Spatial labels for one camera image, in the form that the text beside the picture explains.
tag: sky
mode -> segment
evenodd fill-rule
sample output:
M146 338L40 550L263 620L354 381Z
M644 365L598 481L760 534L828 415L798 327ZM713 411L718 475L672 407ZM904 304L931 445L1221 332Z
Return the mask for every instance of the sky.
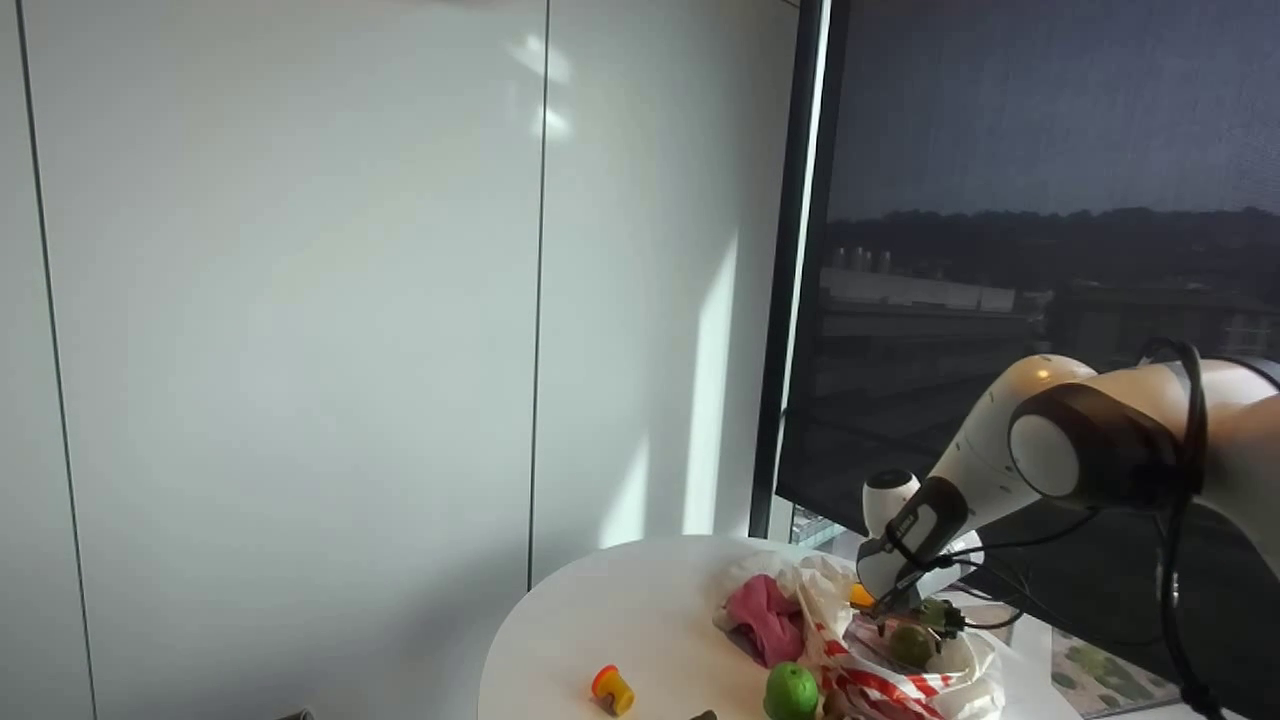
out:
M854 0L832 215L1280 210L1280 0Z

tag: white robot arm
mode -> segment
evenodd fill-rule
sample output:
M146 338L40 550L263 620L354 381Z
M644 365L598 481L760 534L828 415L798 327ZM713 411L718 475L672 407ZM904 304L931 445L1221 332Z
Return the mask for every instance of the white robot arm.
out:
M1280 394L1230 358L1201 365L1205 488L1280 576ZM862 547L875 605L910 601L946 547L1042 496L1161 503L1180 468L1192 385L1180 365L1094 372L1070 354L1017 358L967 411L920 493Z

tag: pink cloth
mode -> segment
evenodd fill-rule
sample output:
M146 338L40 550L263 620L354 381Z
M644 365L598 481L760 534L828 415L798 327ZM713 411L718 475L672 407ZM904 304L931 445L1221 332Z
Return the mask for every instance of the pink cloth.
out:
M806 610L771 576L754 576L726 605L736 636L771 667L806 657Z

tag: round white table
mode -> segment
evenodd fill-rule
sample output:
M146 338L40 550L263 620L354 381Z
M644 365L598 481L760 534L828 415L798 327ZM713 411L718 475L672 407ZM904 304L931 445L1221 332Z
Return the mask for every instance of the round white table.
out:
M736 540L642 540L540 581L487 643L482 720L600 720L590 685L615 665L638 720L766 717L766 667L718 626L718 576L782 550Z

